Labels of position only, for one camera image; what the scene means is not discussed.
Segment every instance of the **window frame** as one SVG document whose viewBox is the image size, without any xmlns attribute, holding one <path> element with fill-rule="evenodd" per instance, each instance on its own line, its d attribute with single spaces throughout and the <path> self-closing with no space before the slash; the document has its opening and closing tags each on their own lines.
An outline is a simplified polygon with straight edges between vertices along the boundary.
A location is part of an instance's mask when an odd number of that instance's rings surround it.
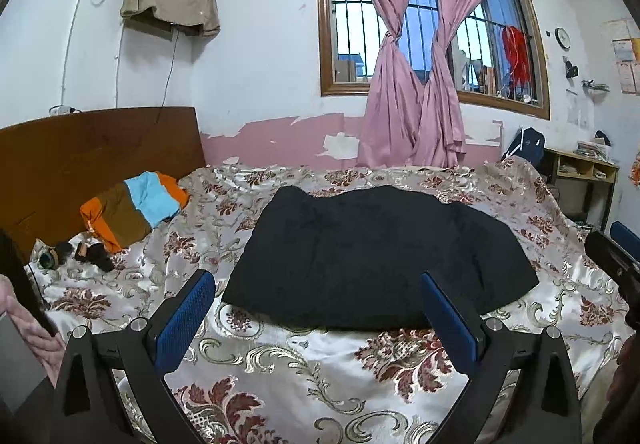
<svg viewBox="0 0 640 444">
<path fill-rule="evenodd" d="M 546 57 L 538 25 L 535 8 L 532 0 L 518 0 L 522 8 L 527 32 L 533 37 L 532 48 L 532 72 L 535 76 L 533 84 L 536 87 L 538 99 L 542 100 L 542 106 L 531 106 L 515 100 L 501 97 L 458 90 L 460 103 L 476 104 L 496 109 L 506 109 L 524 115 L 532 115 L 540 119 L 549 120 L 549 85 L 546 73 Z M 368 82 L 335 82 L 334 81 L 334 44 L 333 44 L 333 20 L 331 12 L 331 0 L 318 0 L 318 29 L 320 47 L 320 91 L 321 96 L 357 96 L 369 94 Z"/>
</svg>

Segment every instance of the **white wall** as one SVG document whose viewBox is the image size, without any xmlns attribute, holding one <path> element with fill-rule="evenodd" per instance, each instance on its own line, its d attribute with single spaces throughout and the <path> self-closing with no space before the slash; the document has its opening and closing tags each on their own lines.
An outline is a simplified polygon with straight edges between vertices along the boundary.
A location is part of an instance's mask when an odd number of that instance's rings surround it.
<svg viewBox="0 0 640 444">
<path fill-rule="evenodd" d="M 0 15 L 0 127 L 44 117 L 61 98 L 81 110 L 113 107 L 118 55 L 118 105 L 161 104 L 173 45 L 129 29 L 123 33 L 121 4 L 122 0 L 9 1 Z M 181 37 L 167 104 L 191 104 L 191 51 L 191 40 Z"/>
<path fill-rule="evenodd" d="M 611 139 L 612 156 L 620 162 L 614 208 L 609 224 L 616 218 L 640 234 L 640 189 L 628 178 L 640 143 L 640 97 L 623 94 L 616 71 L 616 58 L 610 36 L 603 24 L 629 18 L 622 0 L 570 0 L 579 8 L 578 24 L 584 34 L 589 59 L 589 79 L 608 84 L 608 94 L 594 94 L 595 126 Z"/>
<path fill-rule="evenodd" d="M 571 60 L 587 62 L 580 27 L 569 0 L 533 0 L 543 31 L 551 87 L 551 120 L 487 107 L 463 105 L 465 120 L 502 120 L 507 142 L 520 125 L 542 131 L 549 145 L 572 147 L 593 134 L 567 124 L 563 51 L 544 30 L 563 26 L 572 36 Z M 364 114 L 364 97 L 319 95 L 317 0 L 218 0 L 223 30 L 195 63 L 192 93 L 202 131 L 233 135 L 246 122 L 322 113 Z"/>
</svg>

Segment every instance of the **floral bedspread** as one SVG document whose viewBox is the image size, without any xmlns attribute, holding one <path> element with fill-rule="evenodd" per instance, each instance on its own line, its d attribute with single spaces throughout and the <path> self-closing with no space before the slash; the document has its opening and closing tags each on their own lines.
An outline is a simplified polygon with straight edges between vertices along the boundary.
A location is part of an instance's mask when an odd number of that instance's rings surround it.
<svg viewBox="0 0 640 444">
<path fill-rule="evenodd" d="M 507 223 L 540 284 L 491 315 L 521 331 L 558 327 L 580 395 L 631 334 L 617 287 L 585 257 L 581 235 L 538 173 L 521 159 L 475 172 L 313 172 L 227 165 L 196 170 L 180 184 L 191 193 L 185 210 L 117 254 L 112 272 L 74 260 L 55 271 L 42 270 L 37 264 L 40 244 L 31 267 L 65 340 L 81 323 L 94 332 L 111 331 L 137 316 L 150 316 L 195 269 L 214 274 L 214 305 L 178 370 L 165 378 L 206 442 L 423 443 L 466 382 L 433 331 L 376 334 L 276 326 L 221 301 L 260 212 L 279 186 L 300 186 L 327 197 L 394 185 L 444 202 L 464 202 Z M 73 241 L 80 239 L 91 240 L 80 234 Z M 126 377 L 116 373 L 135 426 L 149 436 Z M 481 440 L 497 429 L 516 377 L 516 372 L 508 375 Z"/>
</svg>

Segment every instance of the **pink paint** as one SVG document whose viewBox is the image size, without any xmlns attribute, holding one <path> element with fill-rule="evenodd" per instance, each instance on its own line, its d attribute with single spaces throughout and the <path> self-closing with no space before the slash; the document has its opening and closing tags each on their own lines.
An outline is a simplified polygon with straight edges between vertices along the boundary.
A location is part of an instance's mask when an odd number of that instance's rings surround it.
<svg viewBox="0 0 640 444">
<path fill-rule="evenodd" d="M 487 162 L 497 162 L 502 158 L 502 121 L 494 120 L 492 121 L 494 124 L 500 125 L 500 136 L 495 139 L 489 139 L 490 141 L 497 142 L 497 146 L 487 146 L 487 145 L 479 145 L 479 144 L 467 144 L 466 145 L 466 154 L 462 160 L 460 160 L 460 165 L 467 166 L 469 168 L 477 168 Z M 472 137 L 466 135 L 466 139 L 470 140 Z"/>
<path fill-rule="evenodd" d="M 337 160 L 324 153 L 324 137 L 344 131 L 357 137 L 362 117 L 347 117 L 328 113 L 318 117 L 297 117 L 249 122 L 235 137 L 209 137 L 201 134 L 207 164 L 219 166 L 231 157 L 251 167 L 309 166 L 312 169 L 347 169 L 355 159 Z"/>
</svg>

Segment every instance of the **window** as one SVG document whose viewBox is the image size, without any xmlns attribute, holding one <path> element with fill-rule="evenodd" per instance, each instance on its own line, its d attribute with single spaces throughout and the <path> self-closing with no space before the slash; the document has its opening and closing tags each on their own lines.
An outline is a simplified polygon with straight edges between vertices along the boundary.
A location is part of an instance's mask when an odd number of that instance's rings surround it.
<svg viewBox="0 0 640 444">
<path fill-rule="evenodd" d="M 368 93 L 384 22 L 372 0 L 318 1 L 322 94 Z M 438 0 L 409 1 L 398 46 L 423 83 L 437 25 Z M 548 119 L 542 39 L 530 0 L 482 0 L 460 25 L 448 58 L 460 102 Z"/>
</svg>

